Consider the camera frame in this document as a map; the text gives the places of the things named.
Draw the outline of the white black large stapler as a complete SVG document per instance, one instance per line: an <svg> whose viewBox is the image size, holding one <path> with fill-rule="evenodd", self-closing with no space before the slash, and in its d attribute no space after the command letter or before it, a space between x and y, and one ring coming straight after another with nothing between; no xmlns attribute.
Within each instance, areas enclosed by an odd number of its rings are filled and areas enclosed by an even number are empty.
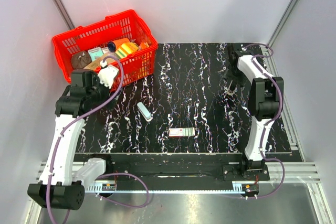
<svg viewBox="0 0 336 224"><path fill-rule="evenodd" d="M227 88L227 95L233 96L235 93L236 86L237 86L237 83L234 81L231 81Z"/></svg>

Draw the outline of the light blue small stapler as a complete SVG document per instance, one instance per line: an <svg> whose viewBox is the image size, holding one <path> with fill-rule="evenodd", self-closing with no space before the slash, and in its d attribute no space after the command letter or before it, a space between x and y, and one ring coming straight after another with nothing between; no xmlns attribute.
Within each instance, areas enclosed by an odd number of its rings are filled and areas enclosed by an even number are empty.
<svg viewBox="0 0 336 224"><path fill-rule="evenodd" d="M137 108L147 122L152 120L152 115L142 102L137 103Z"/></svg>

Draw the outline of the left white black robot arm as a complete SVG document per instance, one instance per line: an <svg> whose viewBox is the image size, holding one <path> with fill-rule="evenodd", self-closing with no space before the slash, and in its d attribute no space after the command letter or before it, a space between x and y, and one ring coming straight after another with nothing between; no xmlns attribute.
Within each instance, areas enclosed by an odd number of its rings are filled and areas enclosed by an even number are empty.
<svg viewBox="0 0 336 224"><path fill-rule="evenodd" d="M72 171L74 155L86 117L105 106L114 97L110 90L119 69L109 65L99 73L74 70L56 102L55 133L46 166L37 183L29 184L28 196L41 207L78 210L85 190L95 179L109 179L114 168L112 160L94 154L77 172Z"/></svg>

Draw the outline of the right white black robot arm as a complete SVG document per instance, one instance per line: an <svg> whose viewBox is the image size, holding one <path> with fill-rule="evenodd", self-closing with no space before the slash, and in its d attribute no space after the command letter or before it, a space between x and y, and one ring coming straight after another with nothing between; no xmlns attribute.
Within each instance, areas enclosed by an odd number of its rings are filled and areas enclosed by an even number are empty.
<svg viewBox="0 0 336 224"><path fill-rule="evenodd" d="M250 83L247 110L251 116L251 129L247 146L233 175L245 180L268 175L266 166L266 143L270 129L282 112L284 80L269 73L258 61L264 55L253 55L249 44L243 50L242 45L228 43L225 47L228 55L228 67L225 79L228 82L227 95L232 96L237 86Z"/></svg>

